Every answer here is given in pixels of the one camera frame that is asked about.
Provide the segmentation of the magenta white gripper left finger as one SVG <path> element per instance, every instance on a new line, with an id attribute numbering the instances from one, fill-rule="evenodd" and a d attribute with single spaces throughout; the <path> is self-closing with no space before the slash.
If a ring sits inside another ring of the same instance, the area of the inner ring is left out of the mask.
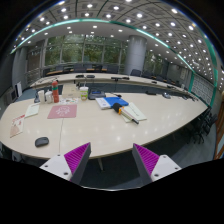
<path id="1" fill-rule="evenodd" d="M 45 162 L 41 169 L 72 183 L 79 184 L 90 154 L 91 144 L 86 143 L 64 155 L 55 155 Z"/>

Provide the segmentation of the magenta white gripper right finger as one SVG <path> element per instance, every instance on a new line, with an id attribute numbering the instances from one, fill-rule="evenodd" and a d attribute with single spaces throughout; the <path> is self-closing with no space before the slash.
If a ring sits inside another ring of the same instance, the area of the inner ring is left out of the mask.
<path id="1" fill-rule="evenodd" d="M 181 169 L 168 155 L 157 155 L 138 144 L 133 144 L 132 154 L 144 185 Z"/>

